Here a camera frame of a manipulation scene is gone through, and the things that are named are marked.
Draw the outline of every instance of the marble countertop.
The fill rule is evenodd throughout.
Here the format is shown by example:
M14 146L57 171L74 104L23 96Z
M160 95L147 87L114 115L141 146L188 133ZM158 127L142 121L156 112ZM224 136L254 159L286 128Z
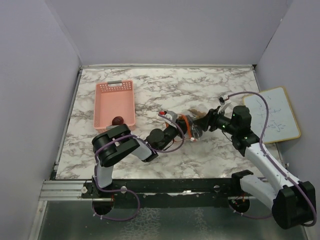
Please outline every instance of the marble countertop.
M84 69L76 93L67 133L56 174L57 180L90 179L94 173L94 153L91 140L94 129L94 101L97 83L133 80L136 113L135 135L144 139L154 128L165 127L157 117L161 110L181 113L202 105L218 106L217 96L224 93L258 91L251 68L96 68ZM243 96L232 98L226 111L242 105ZM275 144L268 150L279 158ZM144 163L129 155L113 169L114 179L178 179L226 178L232 173L250 170L262 177L259 170L234 149L220 130L206 132L197 142L186 141L172 153L160 153L155 160Z

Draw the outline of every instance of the basket handle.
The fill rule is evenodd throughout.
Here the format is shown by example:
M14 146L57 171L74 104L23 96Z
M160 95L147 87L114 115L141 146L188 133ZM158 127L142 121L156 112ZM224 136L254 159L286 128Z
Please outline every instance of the basket handle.
M108 81L107 83L108 83L108 85L112 85L112 84L122 84L122 81L121 81L121 80L119 80L119 81Z

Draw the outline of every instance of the pink plastic basket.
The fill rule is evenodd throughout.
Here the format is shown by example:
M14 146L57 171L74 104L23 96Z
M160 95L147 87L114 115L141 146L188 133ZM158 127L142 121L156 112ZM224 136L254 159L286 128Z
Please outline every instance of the pink plastic basket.
M123 117L130 130L136 128L134 84L132 80L109 81L95 86L94 128L101 134L115 117Z

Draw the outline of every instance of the gray wall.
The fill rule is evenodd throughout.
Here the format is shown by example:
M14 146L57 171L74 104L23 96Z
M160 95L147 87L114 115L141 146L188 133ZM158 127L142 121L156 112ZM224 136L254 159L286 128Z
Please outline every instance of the gray wall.
M257 64L291 1L47 2L91 65Z
M280 144L289 169L320 201L320 1L296 0L257 65L262 89L285 86L301 137Z
M43 0L0 2L0 238L27 239L79 59Z

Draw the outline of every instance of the red fruit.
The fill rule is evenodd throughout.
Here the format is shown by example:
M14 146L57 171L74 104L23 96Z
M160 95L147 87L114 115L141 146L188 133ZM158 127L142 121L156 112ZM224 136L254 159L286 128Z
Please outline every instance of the red fruit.
M122 116L116 116L112 120L112 126L121 125L121 124L124 124L124 119Z

